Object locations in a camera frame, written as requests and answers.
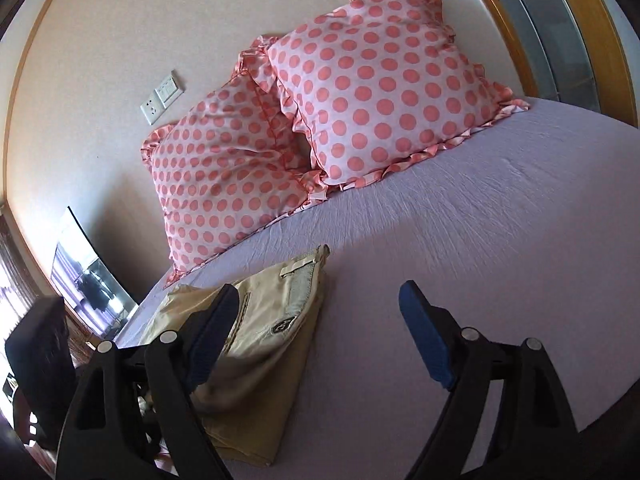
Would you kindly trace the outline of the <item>pink polka dot pillow near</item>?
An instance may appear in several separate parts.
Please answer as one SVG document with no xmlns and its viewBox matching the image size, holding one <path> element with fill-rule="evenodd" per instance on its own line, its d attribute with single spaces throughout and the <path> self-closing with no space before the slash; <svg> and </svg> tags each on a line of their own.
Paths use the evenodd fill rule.
<svg viewBox="0 0 640 480">
<path fill-rule="evenodd" d="M 257 38 L 222 87 L 142 143 L 169 247 L 167 284 L 328 197 L 273 87 L 275 42 Z"/>
</svg>

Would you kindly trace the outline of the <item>white wall light switch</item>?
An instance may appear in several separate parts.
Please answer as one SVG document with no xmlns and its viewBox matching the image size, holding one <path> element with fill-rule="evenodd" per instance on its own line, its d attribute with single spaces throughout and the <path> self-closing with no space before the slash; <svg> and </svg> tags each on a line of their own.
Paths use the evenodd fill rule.
<svg viewBox="0 0 640 480">
<path fill-rule="evenodd" d="M 183 94 L 182 85 L 174 72 L 170 72 L 154 91 L 164 110 L 167 110 Z"/>
</svg>

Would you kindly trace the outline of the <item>pink polka dot pillow far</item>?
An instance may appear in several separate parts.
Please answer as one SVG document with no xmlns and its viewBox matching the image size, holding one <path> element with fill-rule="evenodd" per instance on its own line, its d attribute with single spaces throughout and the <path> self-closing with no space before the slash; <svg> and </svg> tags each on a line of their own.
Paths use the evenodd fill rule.
<svg viewBox="0 0 640 480">
<path fill-rule="evenodd" d="M 529 108 L 460 51 L 442 0 L 352 0 L 264 55 L 258 84 L 307 139 L 326 192 L 370 185 Z"/>
</svg>

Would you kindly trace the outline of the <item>black flat screen television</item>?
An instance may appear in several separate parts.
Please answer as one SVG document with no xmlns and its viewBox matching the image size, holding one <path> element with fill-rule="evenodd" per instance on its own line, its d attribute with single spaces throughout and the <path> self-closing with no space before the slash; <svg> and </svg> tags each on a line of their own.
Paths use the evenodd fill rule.
<svg viewBox="0 0 640 480">
<path fill-rule="evenodd" d="M 101 339 L 113 340 L 138 310 L 103 262 L 72 208 L 60 221 L 50 279 L 66 304 Z"/>
</svg>

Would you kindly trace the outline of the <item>lavender bed sheet mattress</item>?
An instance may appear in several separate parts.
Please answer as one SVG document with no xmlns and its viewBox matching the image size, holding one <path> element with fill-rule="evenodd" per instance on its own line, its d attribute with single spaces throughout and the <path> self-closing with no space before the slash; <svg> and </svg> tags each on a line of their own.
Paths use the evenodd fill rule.
<svg viewBox="0 0 640 480">
<path fill-rule="evenodd" d="M 447 397 L 398 308 L 415 281 L 487 338 L 546 347 L 585 427 L 639 376 L 639 131 L 535 100 L 380 182 L 332 195 L 186 278 L 218 287 L 330 248 L 326 296 L 271 467 L 238 479 L 401 479 Z"/>
</svg>

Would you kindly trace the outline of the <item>khaki tan pants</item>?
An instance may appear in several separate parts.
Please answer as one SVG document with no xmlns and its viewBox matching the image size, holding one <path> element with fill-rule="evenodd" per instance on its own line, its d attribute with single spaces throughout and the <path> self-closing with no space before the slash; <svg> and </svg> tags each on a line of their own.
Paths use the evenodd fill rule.
<svg viewBox="0 0 640 480">
<path fill-rule="evenodd" d="M 324 296 L 326 245 L 235 282 L 239 312 L 191 400 L 226 460 L 273 464 L 306 366 Z"/>
</svg>

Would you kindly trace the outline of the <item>pink polka dot pillow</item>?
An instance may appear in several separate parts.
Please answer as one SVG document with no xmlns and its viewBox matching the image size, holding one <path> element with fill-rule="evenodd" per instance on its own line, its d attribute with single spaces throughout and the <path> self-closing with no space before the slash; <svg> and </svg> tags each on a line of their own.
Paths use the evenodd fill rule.
<svg viewBox="0 0 640 480">
<path fill-rule="evenodd" d="M 167 284 L 328 197 L 273 87 L 275 42 L 257 38 L 222 87 L 142 143 L 169 247 Z"/>
<path fill-rule="evenodd" d="M 326 192 L 370 185 L 529 108 L 460 51 L 442 0 L 352 0 L 264 55 L 258 84 L 307 139 Z"/>
</svg>

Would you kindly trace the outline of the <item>white wall power socket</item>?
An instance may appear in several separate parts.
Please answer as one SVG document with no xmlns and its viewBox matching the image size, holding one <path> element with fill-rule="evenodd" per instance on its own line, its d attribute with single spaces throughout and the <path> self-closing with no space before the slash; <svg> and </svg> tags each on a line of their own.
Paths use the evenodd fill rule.
<svg viewBox="0 0 640 480">
<path fill-rule="evenodd" d="M 164 114 L 165 107 L 155 92 L 152 92 L 141 104 L 140 110 L 146 122 L 153 125 Z"/>
</svg>

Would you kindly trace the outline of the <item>wooden headboard with glass panel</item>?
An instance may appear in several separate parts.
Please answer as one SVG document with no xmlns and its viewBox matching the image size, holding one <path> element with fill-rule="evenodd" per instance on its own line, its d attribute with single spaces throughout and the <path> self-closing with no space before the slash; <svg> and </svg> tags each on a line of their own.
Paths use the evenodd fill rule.
<svg viewBox="0 0 640 480">
<path fill-rule="evenodd" d="M 639 123 L 639 40 L 615 0 L 442 0 L 460 48 L 515 92 Z"/>
</svg>

